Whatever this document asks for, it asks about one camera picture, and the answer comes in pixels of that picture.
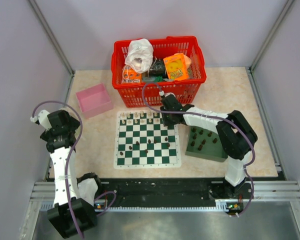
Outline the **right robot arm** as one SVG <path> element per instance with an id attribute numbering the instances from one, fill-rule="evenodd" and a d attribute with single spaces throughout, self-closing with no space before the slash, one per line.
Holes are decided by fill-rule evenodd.
<path id="1" fill-rule="evenodd" d="M 199 127 L 216 133 L 222 149 L 227 154 L 228 165 L 225 180 L 237 187 L 248 177 L 247 166 L 256 159 L 255 143 L 258 136 L 244 115 L 234 110 L 231 113 L 217 113 L 182 105 L 173 93 L 159 92 L 163 122 L 168 125 L 183 124 Z"/>

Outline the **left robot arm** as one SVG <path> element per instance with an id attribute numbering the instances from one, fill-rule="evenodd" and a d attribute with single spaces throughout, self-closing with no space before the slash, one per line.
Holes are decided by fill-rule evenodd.
<path id="1" fill-rule="evenodd" d="M 53 163 L 55 195 L 47 217 L 64 238 L 70 238 L 97 224 L 95 195 L 101 191 L 101 181 L 94 173 L 77 178 L 75 173 L 75 133 L 80 122 L 65 110 L 52 113 L 41 110 L 38 123 L 44 127 L 40 138 L 46 142 Z"/>

